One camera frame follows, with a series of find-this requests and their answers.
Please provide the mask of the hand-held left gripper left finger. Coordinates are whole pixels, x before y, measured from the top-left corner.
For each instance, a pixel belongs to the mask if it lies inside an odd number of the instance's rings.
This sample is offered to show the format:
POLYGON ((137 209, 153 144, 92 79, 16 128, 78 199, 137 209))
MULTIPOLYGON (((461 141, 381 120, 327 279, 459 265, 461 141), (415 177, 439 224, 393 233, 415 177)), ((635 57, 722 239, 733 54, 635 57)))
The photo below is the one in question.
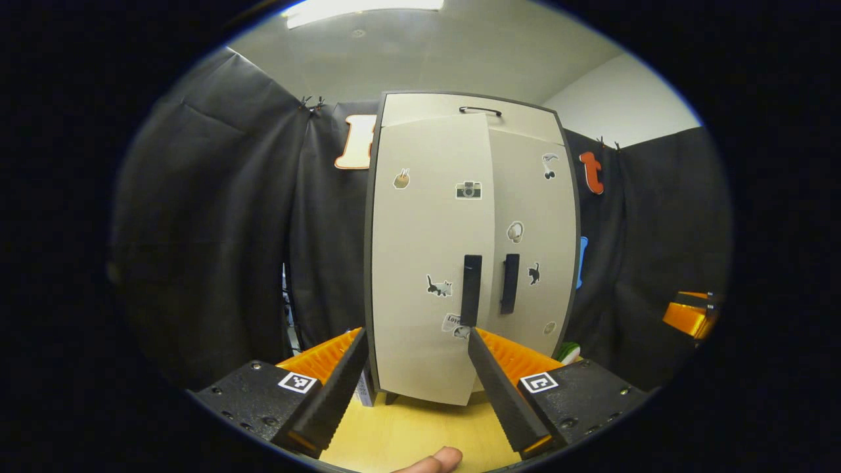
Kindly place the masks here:
POLYGON ((369 359, 358 327, 280 363, 250 360, 195 400, 248 435, 318 459, 328 449, 369 359))

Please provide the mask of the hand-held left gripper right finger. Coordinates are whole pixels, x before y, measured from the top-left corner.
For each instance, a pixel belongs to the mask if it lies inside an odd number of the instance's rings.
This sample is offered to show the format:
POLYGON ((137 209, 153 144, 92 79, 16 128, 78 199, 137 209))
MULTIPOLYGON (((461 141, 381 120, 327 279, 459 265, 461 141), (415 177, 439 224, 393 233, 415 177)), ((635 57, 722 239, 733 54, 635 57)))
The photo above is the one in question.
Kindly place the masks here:
POLYGON ((595 437, 650 396, 598 363, 561 363, 472 327, 468 356, 511 449, 523 461, 595 437))

